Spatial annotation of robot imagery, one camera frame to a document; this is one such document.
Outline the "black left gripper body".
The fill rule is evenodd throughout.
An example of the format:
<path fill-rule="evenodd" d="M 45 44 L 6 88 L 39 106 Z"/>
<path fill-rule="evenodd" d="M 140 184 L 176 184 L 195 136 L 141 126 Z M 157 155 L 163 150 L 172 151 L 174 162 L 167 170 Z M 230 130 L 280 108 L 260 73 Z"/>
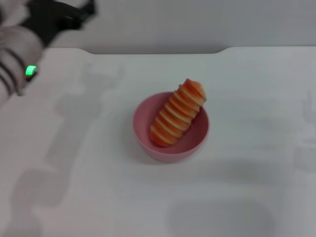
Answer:
<path fill-rule="evenodd" d="M 31 30 L 39 37 L 44 47 L 47 47 L 63 29 L 60 22 L 65 17 L 79 17 L 78 7 L 56 0 L 30 0 L 26 7 L 29 16 L 21 26 Z"/>

